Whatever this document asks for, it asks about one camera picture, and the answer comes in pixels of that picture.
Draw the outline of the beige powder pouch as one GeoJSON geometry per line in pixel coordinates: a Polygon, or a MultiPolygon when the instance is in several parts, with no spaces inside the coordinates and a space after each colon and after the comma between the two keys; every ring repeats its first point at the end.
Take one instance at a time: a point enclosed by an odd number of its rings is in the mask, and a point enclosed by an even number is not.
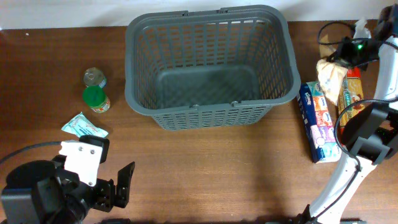
{"type": "Polygon", "coordinates": [[[317,62],[316,69],[320,88],[324,96],[336,106],[343,79],[348,69],[337,63],[327,62],[325,59],[317,62]]]}

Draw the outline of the red spaghetti pack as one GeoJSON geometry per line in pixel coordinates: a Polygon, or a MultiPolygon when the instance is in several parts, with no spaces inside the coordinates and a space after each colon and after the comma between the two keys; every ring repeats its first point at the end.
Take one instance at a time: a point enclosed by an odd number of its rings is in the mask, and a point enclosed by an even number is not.
{"type": "MultiPolygon", "coordinates": [[[[342,87],[338,98],[338,112],[341,113],[350,104],[363,99],[363,88],[361,83],[361,71],[355,67],[348,70],[343,79],[342,87]]],[[[344,127],[347,122],[358,113],[360,113],[365,106],[358,104],[352,106],[340,119],[340,133],[343,133],[344,127]]]]}

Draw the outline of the grey plastic slatted basket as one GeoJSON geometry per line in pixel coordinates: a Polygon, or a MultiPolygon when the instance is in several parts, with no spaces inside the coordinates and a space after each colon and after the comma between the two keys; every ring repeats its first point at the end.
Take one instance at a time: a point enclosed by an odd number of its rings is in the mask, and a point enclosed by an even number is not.
{"type": "Polygon", "coordinates": [[[166,130],[256,123],[301,85],[287,21],[265,5],[135,18],[125,80],[130,108],[166,130]]]}

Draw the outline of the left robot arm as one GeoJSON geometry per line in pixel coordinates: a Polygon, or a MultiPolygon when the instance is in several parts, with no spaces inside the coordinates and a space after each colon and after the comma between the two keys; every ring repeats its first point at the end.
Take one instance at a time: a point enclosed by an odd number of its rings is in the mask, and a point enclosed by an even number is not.
{"type": "Polygon", "coordinates": [[[110,212],[129,202],[135,163],[118,171],[117,180],[98,178],[109,139],[84,135],[79,140],[43,142],[60,146],[51,160],[19,165],[6,177],[1,203],[4,223],[83,223],[91,209],[110,212]]]}

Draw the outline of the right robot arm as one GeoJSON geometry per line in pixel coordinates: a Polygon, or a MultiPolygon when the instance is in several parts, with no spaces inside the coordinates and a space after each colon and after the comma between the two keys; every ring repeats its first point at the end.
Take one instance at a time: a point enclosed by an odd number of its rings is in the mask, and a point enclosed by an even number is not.
{"type": "Polygon", "coordinates": [[[318,80],[297,95],[312,156],[320,162],[335,149],[338,165],[322,193],[294,223],[340,223],[366,176],[397,153],[397,6],[385,7],[373,31],[359,20],[353,33],[317,63],[318,80]],[[349,75],[379,62],[374,97],[353,101],[349,75]]]}

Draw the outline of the mint green tissue pack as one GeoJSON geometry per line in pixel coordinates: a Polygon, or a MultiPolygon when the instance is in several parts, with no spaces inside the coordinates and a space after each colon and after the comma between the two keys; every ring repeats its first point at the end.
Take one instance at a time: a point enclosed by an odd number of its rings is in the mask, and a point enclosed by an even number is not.
{"type": "Polygon", "coordinates": [[[91,123],[82,112],[74,116],[67,124],[65,124],[62,127],[62,131],[74,134],[79,138],[85,135],[105,138],[109,134],[107,131],[98,128],[91,123]]]}

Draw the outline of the blue Kleenex tissue multipack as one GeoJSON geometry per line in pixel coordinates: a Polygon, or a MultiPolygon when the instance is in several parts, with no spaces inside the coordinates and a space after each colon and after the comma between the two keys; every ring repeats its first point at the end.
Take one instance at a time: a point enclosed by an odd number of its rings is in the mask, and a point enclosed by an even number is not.
{"type": "Polygon", "coordinates": [[[318,82],[301,84],[297,102],[308,137],[313,163],[338,161],[341,157],[341,150],[335,141],[332,118],[320,84],[318,82]]]}

